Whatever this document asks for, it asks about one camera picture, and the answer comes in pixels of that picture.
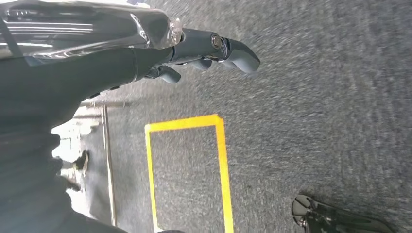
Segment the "yellow tape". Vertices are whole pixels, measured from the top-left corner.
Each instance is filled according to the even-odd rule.
[[[156,200],[155,200],[155,185],[153,179],[153,164],[152,164],[152,150],[150,147],[150,133],[169,131],[169,130],[181,130],[191,129],[199,127],[215,126],[216,128],[216,141],[218,149],[220,180],[222,190],[222,205],[223,205],[223,217],[224,217],[224,229],[226,233],[233,233],[233,214],[232,214],[232,201],[230,195],[230,182],[229,182],[229,167],[227,162],[226,152],[226,137],[224,134],[224,121],[217,114],[198,116],[186,119],[172,120],[160,123],[148,124],[145,126],[146,133],[146,150],[147,150],[147,164],[149,172],[149,186],[150,186],[150,198],[152,201],[152,216],[154,231],[159,229],[157,222]]]

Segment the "clear plastic cover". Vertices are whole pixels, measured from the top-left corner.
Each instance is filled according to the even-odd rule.
[[[158,9],[85,1],[0,4],[0,59],[65,59],[117,47],[164,49],[179,43],[180,21]]]

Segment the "screw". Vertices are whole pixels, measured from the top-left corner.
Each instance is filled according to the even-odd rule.
[[[218,35],[212,36],[212,46],[215,49],[219,49],[222,46],[222,39]]]

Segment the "pole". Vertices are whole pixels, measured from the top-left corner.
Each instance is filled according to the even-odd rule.
[[[107,106],[102,106],[102,125],[103,125],[103,140],[104,149],[106,151],[106,161],[107,161],[107,176],[108,176],[108,188],[109,188],[109,200],[110,200],[110,215],[112,218],[112,225],[117,226],[117,216],[116,216],[116,204],[115,204],[115,193],[113,186],[113,169],[112,169],[112,154],[110,151],[110,136],[109,136],[109,122],[107,118]]]

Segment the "shoe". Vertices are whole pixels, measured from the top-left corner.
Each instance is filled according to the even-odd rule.
[[[87,150],[82,152],[82,156],[80,156],[76,161],[74,161],[74,168],[76,170],[82,170],[85,166],[87,166],[87,162],[89,160],[89,153]]]

